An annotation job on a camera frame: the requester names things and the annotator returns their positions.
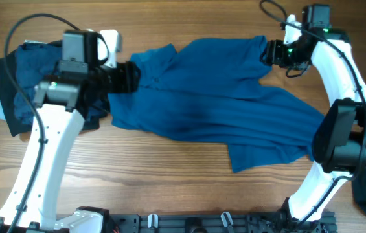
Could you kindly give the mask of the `blue polo shirt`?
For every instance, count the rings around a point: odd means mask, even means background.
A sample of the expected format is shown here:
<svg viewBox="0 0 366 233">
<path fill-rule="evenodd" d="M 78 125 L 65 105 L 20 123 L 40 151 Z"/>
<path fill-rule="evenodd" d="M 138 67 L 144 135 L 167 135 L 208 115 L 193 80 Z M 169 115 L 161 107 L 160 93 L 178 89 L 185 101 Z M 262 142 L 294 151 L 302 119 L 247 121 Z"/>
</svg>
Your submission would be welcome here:
<svg viewBox="0 0 366 233">
<path fill-rule="evenodd" d="M 234 172 L 310 155 L 323 115 L 284 89 L 263 86 L 264 36 L 203 38 L 133 54 L 136 92 L 108 96 L 112 123 L 173 140 L 226 144 Z"/>
</svg>

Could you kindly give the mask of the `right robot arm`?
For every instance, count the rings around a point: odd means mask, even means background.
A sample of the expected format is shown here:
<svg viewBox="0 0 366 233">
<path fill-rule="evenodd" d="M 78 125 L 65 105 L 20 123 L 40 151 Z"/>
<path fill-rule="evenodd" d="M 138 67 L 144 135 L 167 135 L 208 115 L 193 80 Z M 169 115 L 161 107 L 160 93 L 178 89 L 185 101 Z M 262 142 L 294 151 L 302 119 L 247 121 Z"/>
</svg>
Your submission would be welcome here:
<svg viewBox="0 0 366 233">
<path fill-rule="evenodd" d="M 297 76 L 315 67 L 330 103 L 312 141 L 314 163 L 273 217 L 277 232 L 313 232 L 334 194 L 366 168 L 366 84 L 347 33 L 332 27 L 330 13 L 328 5 L 312 4 L 303 8 L 300 21 L 281 15 L 284 39 L 270 41 L 261 55 L 264 64 Z"/>
</svg>

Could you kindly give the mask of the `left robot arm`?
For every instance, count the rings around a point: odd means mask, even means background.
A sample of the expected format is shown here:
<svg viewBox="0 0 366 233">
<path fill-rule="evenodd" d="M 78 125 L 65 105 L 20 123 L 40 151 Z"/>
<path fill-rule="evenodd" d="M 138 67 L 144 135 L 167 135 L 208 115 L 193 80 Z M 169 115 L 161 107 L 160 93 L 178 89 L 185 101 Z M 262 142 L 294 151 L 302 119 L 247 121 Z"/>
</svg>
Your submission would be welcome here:
<svg viewBox="0 0 366 233">
<path fill-rule="evenodd" d="M 58 219 L 56 206 L 67 160 L 90 106 L 107 93 L 132 93 L 139 70 L 118 63 L 122 38 L 116 30 L 68 30 L 59 73 L 35 88 L 34 121 L 20 171 L 0 209 L 0 232 L 113 232 L 103 208 L 82 206 Z"/>
</svg>

